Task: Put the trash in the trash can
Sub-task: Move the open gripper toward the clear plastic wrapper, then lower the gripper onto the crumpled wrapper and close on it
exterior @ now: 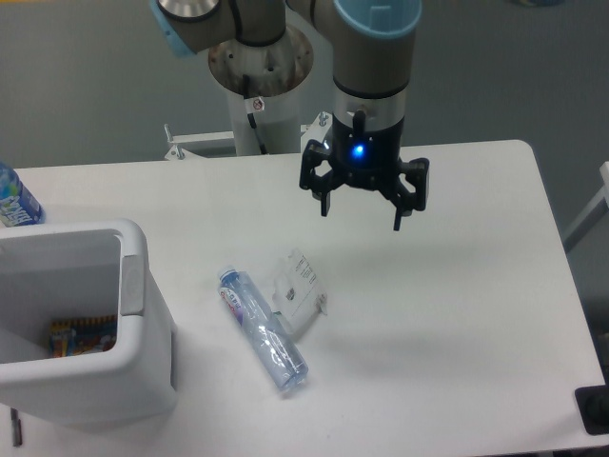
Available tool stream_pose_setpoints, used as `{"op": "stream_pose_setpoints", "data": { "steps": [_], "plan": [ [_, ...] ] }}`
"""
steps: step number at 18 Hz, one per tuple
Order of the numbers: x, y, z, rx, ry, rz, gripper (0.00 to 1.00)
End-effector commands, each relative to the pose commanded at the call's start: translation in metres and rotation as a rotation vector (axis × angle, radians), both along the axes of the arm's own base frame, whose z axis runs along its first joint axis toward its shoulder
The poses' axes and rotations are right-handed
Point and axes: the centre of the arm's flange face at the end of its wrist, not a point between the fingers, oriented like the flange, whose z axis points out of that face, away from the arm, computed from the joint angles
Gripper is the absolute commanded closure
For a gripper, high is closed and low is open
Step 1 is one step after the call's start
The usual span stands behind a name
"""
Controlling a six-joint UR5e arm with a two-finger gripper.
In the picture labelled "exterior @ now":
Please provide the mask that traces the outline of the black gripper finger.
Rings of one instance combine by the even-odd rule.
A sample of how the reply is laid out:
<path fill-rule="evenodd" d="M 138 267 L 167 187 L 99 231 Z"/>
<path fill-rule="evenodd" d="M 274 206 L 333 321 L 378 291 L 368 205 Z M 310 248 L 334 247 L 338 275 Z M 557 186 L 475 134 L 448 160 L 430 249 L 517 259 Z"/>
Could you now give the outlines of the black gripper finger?
<path fill-rule="evenodd" d="M 424 211 L 428 196 L 429 160 L 417 158 L 404 162 L 398 159 L 382 173 L 379 192 L 395 207 L 393 230 L 399 231 L 402 219 L 413 211 Z"/>
<path fill-rule="evenodd" d="M 324 162 L 327 162 L 330 170 L 319 175 L 316 168 Z M 303 190 L 310 190 L 312 196 L 320 202 L 323 217 L 330 210 L 330 193 L 345 184 L 344 170 L 336 162 L 332 150 L 317 140 L 309 140 L 302 154 L 299 186 Z"/>

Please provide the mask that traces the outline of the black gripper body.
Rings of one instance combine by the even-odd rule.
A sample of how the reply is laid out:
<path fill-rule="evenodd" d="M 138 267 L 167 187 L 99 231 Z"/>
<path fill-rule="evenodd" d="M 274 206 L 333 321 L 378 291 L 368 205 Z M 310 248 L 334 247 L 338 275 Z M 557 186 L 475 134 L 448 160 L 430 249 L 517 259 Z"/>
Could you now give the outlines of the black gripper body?
<path fill-rule="evenodd" d="M 344 122 L 333 115 L 330 171 L 324 180 L 331 189 L 348 185 L 357 189 L 400 189 L 403 119 L 383 129 L 371 128 L 368 116 L 358 110 Z"/>

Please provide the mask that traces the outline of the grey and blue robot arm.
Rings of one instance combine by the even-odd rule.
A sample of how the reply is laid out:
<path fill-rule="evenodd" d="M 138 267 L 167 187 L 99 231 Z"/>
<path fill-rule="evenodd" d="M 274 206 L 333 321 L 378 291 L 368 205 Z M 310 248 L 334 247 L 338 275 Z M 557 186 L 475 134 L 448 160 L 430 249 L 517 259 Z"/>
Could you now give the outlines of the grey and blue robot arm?
<path fill-rule="evenodd" d="M 210 72 L 234 100 L 239 154 L 299 152 L 299 185 L 322 214 L 342 186 L 377 191 L 397 220 L 425 209 L 429 162 L 400 156 L 420 2 L 154 1 L 150 9 L 176 55 L 207 53 Z M 289 11 L 333 51 L 327 140 L 302 142 L 287 102 L 313 64 L 306 36 L 287 23 Z"/>

